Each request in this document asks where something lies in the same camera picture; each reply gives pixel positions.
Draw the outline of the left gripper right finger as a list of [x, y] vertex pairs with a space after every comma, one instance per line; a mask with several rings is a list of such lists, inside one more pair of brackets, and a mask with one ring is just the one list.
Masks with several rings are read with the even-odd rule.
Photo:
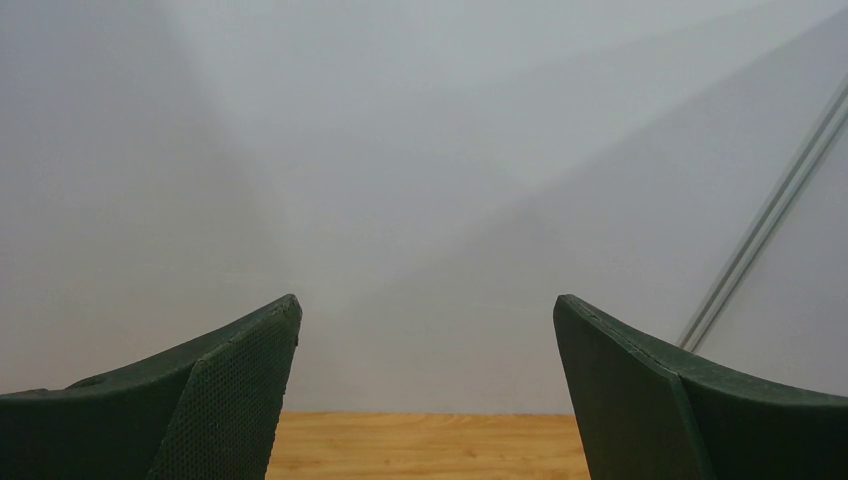
[[847, 400], [719, 365], [574, 295], [553, 309], [594, 479], [843, 479]]

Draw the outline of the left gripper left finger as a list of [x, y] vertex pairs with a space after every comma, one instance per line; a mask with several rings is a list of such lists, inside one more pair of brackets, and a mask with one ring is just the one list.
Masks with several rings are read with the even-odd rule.
[[5, 479], [261, 479], [303, 311], [292, 294], [56, 390], [1, 398]]

